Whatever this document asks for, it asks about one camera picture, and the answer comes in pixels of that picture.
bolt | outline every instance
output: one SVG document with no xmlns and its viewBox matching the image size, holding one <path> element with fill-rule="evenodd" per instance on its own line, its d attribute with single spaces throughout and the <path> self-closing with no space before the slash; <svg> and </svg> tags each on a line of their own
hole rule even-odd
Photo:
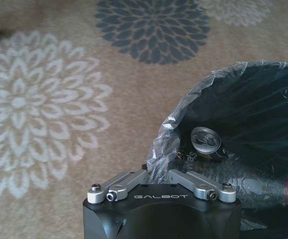
<svg viewBox="0 0 288 239">
<path fill-rule="evenodd" d="M 232 188 L 231 183 L 222 183 L 222 189 L 230 189 L 230 188 Z"/>
<path fill-rule="evenodd" d="M 100 191 L 100 184 L 98 184 L 98 183 L 92 184 L 91 190 L 92 190 L 93 192 L 98 192 L 98 191 Z"/>
<path fill-rule="evenodd" d="M 116 198 L 117 198 L 117 195 L 116 195 L 115 192 L 111 192 L 111 193 L 107 193 L 107 194 L 106 194 L 106 199 L 107 199 L 109 202 L 114 202 Z"/>
<path fill-rule="evenodd" d="M 211 201 L 216 200 L 216 199 L 217 199 L 217 194 L 216 194 L 216 192 L 210 191 L 209 194 L 208 194 L 208 199 L 211 200 Z"/>
</svg>

trash bag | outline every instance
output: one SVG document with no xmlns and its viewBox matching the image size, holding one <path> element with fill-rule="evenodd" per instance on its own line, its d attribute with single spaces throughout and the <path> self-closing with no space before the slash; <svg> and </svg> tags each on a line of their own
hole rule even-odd
<svg viewBox="0 0 288 239">
<path fill-rule="evenodd" d="M 198 126 L 220 135 L 227 165 L 253 168 L 271 179 L 288 177 L 288 63 L 241 62 L 211 72 L 162 123 L 147 159 L 151 183 L 164 183 L 177 161 L 181 171 L 194 170 L 195 160 L 178 160 L 178 152 Z M 243 215 L 256 228 L 248 227 L 241 238 L 288 237 L 288 206 L 245 209 Z"/>
</svg>

silver hinge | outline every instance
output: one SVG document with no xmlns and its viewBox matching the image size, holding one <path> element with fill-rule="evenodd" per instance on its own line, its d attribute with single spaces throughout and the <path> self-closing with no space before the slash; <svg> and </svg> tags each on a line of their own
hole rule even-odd
<svg viewBox="0 0 288 239">
<path fill-rule="evenodd" d="M 147 184 L 148 173 L 139 170 L 135 173 L 120 173 L 103 184 L 93 184 L 88 191 L 88 202 L 98 204 L 105 200 L 117 202 L 127 198 L 128 192 L 138 184 Z"/>
<path fill-rule="evenodd" d="M 169 170 L 168 182 L 182 185 L 199 199 L 214 201 L 218 198 L 224 203 L 236 200 L 236 190 L 230 183 L 219 184 L 194 171 L 182 173 L 176 169 Z"/>
</svg>

plastic bottle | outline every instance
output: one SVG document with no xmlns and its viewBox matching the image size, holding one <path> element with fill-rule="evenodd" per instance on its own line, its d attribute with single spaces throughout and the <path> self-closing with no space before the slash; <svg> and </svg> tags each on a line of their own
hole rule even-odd
<svg viewBox="0 0 288 239">
<path fill-rule="evenodd" d="M 288 181 L 276 180 L 263 172 L 235 164 L 195 167 L 195 171 L 219 183 L 229 182 L 237 190 L 243 208 L 267 208 L 288 204 Z"/>
</svg>

beige carpet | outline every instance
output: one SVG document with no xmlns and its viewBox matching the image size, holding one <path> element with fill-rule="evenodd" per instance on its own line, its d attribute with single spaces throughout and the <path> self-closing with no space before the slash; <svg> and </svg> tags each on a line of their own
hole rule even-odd
<svg viewBox="0 0 288 239">
<path fill-rule="evenodd" d="M 210 70 L 261 59 L 288 62 L 288 0 L 0 0 L 0 239 L 83 238 L 90 185 L 139 169 Z"/>
</svg>

